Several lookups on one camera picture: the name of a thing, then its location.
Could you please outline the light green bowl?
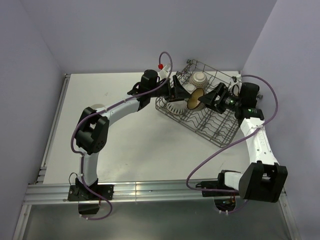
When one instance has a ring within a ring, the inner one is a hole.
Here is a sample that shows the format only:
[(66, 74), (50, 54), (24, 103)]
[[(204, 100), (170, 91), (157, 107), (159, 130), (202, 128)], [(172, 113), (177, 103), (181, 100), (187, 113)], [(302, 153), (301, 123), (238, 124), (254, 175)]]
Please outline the light green bowl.
[(189, 84), (189, 83), (184, 84), (183, 88), (190, 94), (192, 94), (197, 89), (194, 85)]

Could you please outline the brown beige bowl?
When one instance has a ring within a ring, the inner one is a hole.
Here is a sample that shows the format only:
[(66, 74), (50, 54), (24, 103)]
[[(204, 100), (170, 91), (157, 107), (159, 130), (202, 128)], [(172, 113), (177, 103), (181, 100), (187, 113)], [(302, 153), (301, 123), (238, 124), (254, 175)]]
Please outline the brown beige bowl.
[(191, 93), (191, 97), (187, 101), (187, 108), (191, 111), (201, 111), (205, 108), (205, 104), (202, 103), (199, 98), (205, 94), (203, 88), (197, 88)]

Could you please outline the white bowl striped outside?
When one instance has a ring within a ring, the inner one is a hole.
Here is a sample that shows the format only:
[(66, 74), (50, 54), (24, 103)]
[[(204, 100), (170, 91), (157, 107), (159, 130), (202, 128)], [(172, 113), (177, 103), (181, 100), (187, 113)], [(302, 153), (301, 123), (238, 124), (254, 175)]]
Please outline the white bowl striped outside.
[(166, 109), (173, 115), (182, 115), (187, 108), (187, 103), (185, 101), (175, 101), (169, 102), (166, 105)]

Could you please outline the red patterned bowl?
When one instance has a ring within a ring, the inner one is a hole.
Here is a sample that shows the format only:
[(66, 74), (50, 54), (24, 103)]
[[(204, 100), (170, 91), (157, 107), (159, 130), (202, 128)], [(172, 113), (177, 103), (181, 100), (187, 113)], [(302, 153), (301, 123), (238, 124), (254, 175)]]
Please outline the red patterned bowl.
[(193, 73), (190, 76), (188, 83), (195, 86), (196, 88), (205, 89), (206, 86), (208, 85), (208, 79), (203, 72), (199, 71), (199, 72)]

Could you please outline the plain white bowl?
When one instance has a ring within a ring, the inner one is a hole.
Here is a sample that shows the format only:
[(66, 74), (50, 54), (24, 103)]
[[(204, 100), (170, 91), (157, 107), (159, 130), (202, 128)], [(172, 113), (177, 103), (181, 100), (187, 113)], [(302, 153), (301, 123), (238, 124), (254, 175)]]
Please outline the plain white bowl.
[(94, 104), (91, 106), (92, 109), (99, 109), (99, 108), (104, 108), (105, 106), (103, 104)]

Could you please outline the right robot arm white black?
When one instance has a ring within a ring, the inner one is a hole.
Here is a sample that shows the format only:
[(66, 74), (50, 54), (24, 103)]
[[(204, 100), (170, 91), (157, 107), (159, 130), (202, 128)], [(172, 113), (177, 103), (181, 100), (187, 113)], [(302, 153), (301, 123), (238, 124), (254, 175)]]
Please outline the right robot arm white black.
[(237, 191), (245, 200), (275, 203), (278, 201), (288, 176), (274, 156), (265, 129), (265, 118), (257, 108), (260, 87), (244, 82), (239, 94), (234, 95), (224, 83), (198, 98), (198, 101), (217, 113), (234, 112), (246, 142), (249, 165), (244, 173), (222, 170), (214, 183), (214, 190), (222, 195)]

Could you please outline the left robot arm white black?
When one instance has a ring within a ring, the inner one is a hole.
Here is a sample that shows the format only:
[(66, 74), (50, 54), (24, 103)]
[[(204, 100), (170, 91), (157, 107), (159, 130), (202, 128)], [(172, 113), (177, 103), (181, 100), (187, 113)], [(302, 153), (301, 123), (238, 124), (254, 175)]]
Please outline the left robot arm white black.
[(75, 181), (78, 194), (85, 200), (99, 197), (97, 165), (99, 152), (107, 143), (109, 127), (123, 117), (146, 107), (151, 98), (163, 97), (167, 102), (189, 99), (191, 94), (176, 75), (160, 78), (155, 70), (145, 70), (126, 97), (107, 107), (83, 110), (71, 137), (71, 150), (80, 154), (79, 174)]

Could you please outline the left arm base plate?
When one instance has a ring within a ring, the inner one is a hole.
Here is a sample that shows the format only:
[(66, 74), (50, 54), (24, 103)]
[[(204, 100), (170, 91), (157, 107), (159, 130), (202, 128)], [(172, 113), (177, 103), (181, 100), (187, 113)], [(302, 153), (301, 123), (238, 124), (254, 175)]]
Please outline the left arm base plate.
[(79, 202), (79, 201), (98, 201), (102, 200), (101, 196), (107, 200), (112, 200), (114, 193), (114, 185), (100, 185), (98, 184), (94, 189), (92, 189), (96, 194), (93, 194), (87, 190), (84, 186), (71, 185), (69, 187), (69, 192), (67, 200), (69, 202)]

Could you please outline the aluminium rail frame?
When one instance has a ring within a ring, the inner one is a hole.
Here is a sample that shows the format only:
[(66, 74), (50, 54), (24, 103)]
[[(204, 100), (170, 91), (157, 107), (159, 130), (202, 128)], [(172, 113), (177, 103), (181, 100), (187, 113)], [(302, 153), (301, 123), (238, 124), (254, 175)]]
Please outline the aluminium rail frame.
[(300, 234), (287, 195), (276, 203), (236, 198), (229, 213), (215, 207), (217, 196), (203, 197), (196, 188), (214, 181), (221, 170), (244, 172), (254, 152), (243, 133), (228, 125), (221, 136), (234, 145), (190, 172), (218, 147), (202, 139), (150, 104), (109, 128), (95, 172), (101, 186), (113, 185), (110, 202), (99, 214), (79, 216), (78, 201), (68, 201), (69, 173), (79, 171), (79, 155), (70, 149), (72, 132), (84, 108), (113, 105), (141, 78), (140, 73), (69, 74), (62, 90), (42, 166), (41, 183), (27, 187), (14, 239), (30, 240), (298, 240)]

